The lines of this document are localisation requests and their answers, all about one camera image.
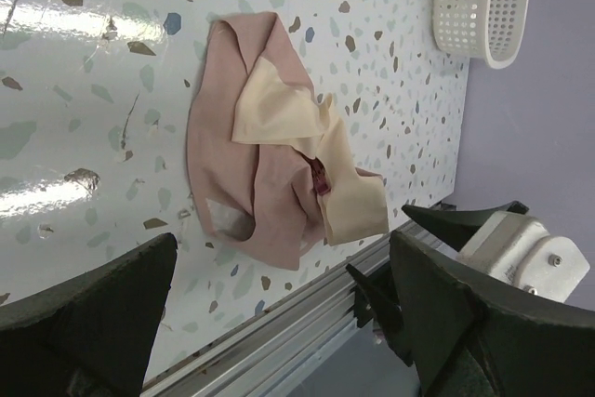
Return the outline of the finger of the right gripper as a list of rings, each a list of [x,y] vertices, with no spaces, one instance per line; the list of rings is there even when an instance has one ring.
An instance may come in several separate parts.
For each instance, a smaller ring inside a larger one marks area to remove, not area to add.
[[[519,201],[479,210],[455,210],[403,205],[402,211],[424,230],[451,248],[462,248],[497,211],[525,215],[529,207]]]
[[[368,275],[352,264],[345,270],[355,283],[353,314],[357,326],[374,321],[389,348],[406,366],[412,366],[413,354],[390,264],[386,262]]]

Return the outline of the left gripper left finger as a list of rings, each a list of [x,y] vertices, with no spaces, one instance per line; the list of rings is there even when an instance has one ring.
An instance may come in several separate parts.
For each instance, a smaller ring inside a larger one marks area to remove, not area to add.
[[[140,395],[177,254],[164,233],[2,306],[2,395]]]

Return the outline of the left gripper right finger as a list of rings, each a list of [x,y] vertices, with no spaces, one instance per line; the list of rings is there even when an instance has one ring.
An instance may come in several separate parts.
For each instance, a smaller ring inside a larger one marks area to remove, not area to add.
[[[426,396],[591,396],[594,313],[531,295],[402,232],[390,345]]]

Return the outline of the pink beige underwear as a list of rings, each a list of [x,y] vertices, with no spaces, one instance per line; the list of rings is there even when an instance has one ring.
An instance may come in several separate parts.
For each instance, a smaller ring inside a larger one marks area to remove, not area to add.
[[[313,189],[308,159],[331,192]],[[331,97],[311,79],[278,15],[216,20],[190,108],[186,164],[204,232],[249,257],[294,271],[326,241],[341,245],[389,228],[383,179],[357,167]]]

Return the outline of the purple clothespin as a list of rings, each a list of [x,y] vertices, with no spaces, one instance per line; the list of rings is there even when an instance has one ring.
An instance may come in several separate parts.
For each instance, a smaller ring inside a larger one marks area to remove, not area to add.
[[[331,192],[331,185],[326,177],[326,172],[322,162],[315,159],[308,159],[307,162],[311,167],[311,177],[313,189],[319,196],[324,196]]]

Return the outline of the white plastic basket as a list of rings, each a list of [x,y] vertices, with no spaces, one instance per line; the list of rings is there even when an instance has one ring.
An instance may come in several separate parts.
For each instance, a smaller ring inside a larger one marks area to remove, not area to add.
[[[451,55],[504,69],[522,43],[529,0],[434,0],[433,34]]]

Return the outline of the aluminium rail frame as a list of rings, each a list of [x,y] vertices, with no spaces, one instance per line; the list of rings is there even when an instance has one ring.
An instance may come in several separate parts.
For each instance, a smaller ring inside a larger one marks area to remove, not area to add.
[[[357,329],[354,282],[338,264],[166,370],[146,396],[265,396],[328,358]]]

